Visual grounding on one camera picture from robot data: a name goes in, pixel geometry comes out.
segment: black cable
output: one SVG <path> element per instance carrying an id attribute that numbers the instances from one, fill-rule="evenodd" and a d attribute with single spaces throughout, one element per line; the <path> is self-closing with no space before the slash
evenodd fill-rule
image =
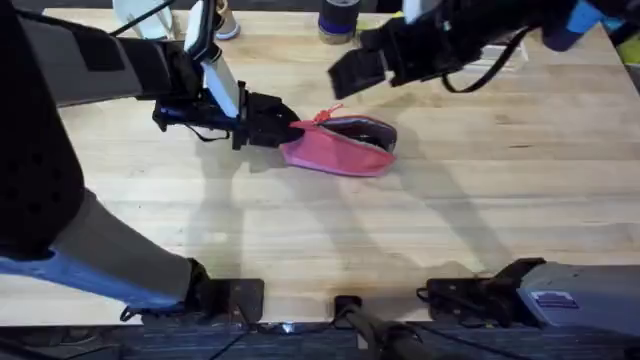
<path id="1" fill-rule="evenodd" d="M 518 354 L 512 353 L 510 351 L 506 351 L 506 350 L 494 348 L 494 347 L 491 347 L 491 346 L 488 346 L 488 345 L 479 344 L 477 342 L 465 340 L 465 339 L 459 338 L 459 337 L 457 337 L 455 335 L 449 335 L 449 334 L 444 333 L 444 332 L 442 332 L 440 330 L 433 329 L 431 327 L 428 327 L 428 326 L 426 326 L 424 324 L 421 324 L 421 323 L 418 323 L 418 322 L 407 322 L 407 325 L 415 326 L 415 327 L 418 327 L 418 328 L 420 328 L 420 329 L 422 329 L 422 330 L 424 330 L 424 331 L 426 331 L 428 333 L 431 333 L 433 335 L 445 338 L 447 340 L 451 340 L 451 341 L 457 342 L 459 344 L 467 345 L 467 346 L 470 346 L 470 347 L 475 348 L 475 349 L 479 349 L 479 350 L 483 350 L 483 351 L 486 351 L 486 352 L 490 352 L 492 354 L 501 355 L 501 356 L 504 356 L 504 357 L 509 358 L 509 359 L 514 359 L 514 360 L 532 360 L 531 358 L 528 358 L 528 357 L 522 356 L 522 355 L 518 355 Z"/>
<path id="2" fill-rule="evenodd" d="M 511 39 L 511 41 L 509 42 L 507 47 L 504 49 L 502 54 L 500 54 L 500 57 L 498 57 L 498 60 L 496 60 L 496 62 L 491 66 L 491 68 L 489 68 L 489 70 L 487 70 L 487 72 L 484 75 L 482 75 L 480 79 L 476 80 L 475 83 L 469 85 L 464 89 L 456 89 L 453 87 L 453 85 L 449 81 L 449 76 L 445 74 L 445 75 L 442 75 L 442 85 L 444 85 L 445 89 L 447 89 L 449 92 L 456 93 L 456 94 L 474 92 L 482 88 L 483 86 L 487 85 L 489 81 L 491 81 L 491 79 L 493 79 L 498 74 L 498 72 L 500 72 L 500 70 L 504 67 L 507 61 L 509 61 L 509 59 L 511 58 L 511 55 L 513 55 L 515 50 L 518 48 L 518 45 L 520 45 L 520 42 L 522 41 L 522 39 L 524 39 L 524 37 L 533 29 L 535 29 L 535 27 L 530 26 L 528 28 L 520 30 L 520 32 L 516 34 L 516 36 L 514 36 L 513 39 Z"/>
<path id="3" fill-rule="evenodd" d="M 246 331 L 246 332 L 243 332 L 242 334 L 240 334 L 240 335 L 236 336 L 236 337 L 235 337 L 235 339 L 233 339 L 233 340 L 229 341 L 229 342 L 227 343 L 227 345 L 225 345 L 222 349 L 218 350 L 218 352 L 216 352 L 215 354 L 213 354 L 213 355 L 209 358 L 209 360 L 215 360 L 215 359 L 219 358 L 220 356 L 224 355 L 224 353 L 226 353 L 227 351 L 229 351 L 229 349 L 231 349 L 231 347 L 232 347 L 233 345 L 235 345 L 238 341 L 242 340 L 242 338 L 244 338 L 245 336 L 247 336 L 247 335 L 249 335 L 249 334 L 251 334 L 251 332 L 250 332 L 250 331 Z"/>
<path id="4" fill-rule="evenodd" d="M 136 25 L 138 25 L 139 23 L 143 22 L 147 18 L 151 17 L 153 14 L 155 14 L 158 11 L 166 8 L 167 6 L 173 4 L 174 2 L 176 2 L 176 0 L 167 0 L 167 1 L 163 2 L 162 4 L 154 7 L 153 9 L 147 11 L 146 13 L 144 13 L 144 14 L 138 16 L 137 18 L 129 21 L 128 23 L 124 24 L 122 27 L 110 32 L 109 35 L 118 36 L 118 35 L 122 34 L 123 32 L 131 29 L 132 27 L 134 27 Z"/>

